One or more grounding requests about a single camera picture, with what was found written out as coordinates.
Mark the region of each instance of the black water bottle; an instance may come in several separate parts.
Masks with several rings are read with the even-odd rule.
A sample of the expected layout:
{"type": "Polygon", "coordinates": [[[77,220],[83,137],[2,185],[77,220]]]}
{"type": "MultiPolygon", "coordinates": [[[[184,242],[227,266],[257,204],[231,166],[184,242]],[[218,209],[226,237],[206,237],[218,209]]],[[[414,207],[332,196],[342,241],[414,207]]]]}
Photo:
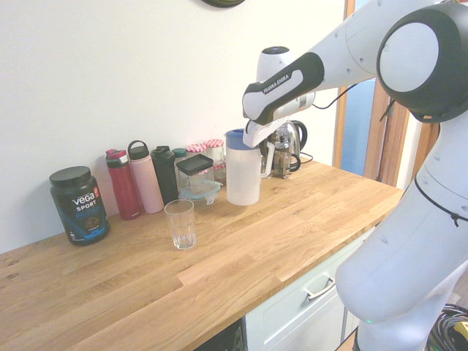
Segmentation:
{"type": "Polygon", "coordinates": [[[164,204],[177,200],[177,179],[174,168],[176,154],[169,149],[169,146],[158,146],[151,152],[151,159],[153,160],[164,204]]]}

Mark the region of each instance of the drawer handle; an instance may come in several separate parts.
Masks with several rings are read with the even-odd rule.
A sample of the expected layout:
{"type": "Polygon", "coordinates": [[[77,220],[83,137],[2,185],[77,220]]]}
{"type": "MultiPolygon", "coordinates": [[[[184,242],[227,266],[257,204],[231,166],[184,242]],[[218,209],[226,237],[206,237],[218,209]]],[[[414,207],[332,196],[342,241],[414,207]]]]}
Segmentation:
{"type": "Polygon", "coordinates": [[[307,293],[307,298],[309,299],[309,301],[312,301],[312,300],[314,300],[316,298],[319,298],[320,296],[326,294],[328,291],[333,289],[333,287],[335,286],[335,279],[333,279],[331,276],[329,276],[326,284],[328,284],[329,282],[331,284],[327,285],[325,288],[323,288],[317,294],[313,294],[310,291],[308,291],[307,289],[304,289],[304,291],[307,293]]]}

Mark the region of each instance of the yellow cable tag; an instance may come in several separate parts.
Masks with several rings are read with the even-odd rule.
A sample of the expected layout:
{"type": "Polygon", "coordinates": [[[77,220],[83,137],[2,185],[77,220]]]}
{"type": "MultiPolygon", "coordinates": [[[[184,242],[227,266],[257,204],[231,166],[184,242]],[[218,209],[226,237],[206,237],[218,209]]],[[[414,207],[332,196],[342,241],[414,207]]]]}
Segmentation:
{"type": "Polygon", "coordinates": [[[458,322],[453,329],[458,331],[468,342],[468,322],[458,322]]]}

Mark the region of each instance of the protein powder tub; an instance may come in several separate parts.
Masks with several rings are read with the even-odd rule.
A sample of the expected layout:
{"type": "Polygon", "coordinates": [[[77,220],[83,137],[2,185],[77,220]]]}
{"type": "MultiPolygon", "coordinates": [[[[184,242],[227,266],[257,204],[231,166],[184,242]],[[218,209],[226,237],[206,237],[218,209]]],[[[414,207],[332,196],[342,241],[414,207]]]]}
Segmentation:
{"type": "Polygon", "coordinates": [[[109,233],[99,188],[88,167],[60,170],[51,175],[49,181],[50,193],[72,244],[96,243],[109,233]]]}

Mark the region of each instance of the red water bottle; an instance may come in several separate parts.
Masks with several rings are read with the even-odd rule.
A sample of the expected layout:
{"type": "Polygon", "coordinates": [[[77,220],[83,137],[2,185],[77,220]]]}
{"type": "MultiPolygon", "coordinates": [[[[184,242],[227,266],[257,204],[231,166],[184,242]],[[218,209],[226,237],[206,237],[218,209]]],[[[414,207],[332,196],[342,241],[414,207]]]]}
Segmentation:
{"type": "Polygon", "coordinates": [[[107,150],[105,161],[109,169],[112,187],[117,200],[120,217],[126,221],[140,215],[137,189],[130,171],[129,157],[125,150],[107,150]]]}

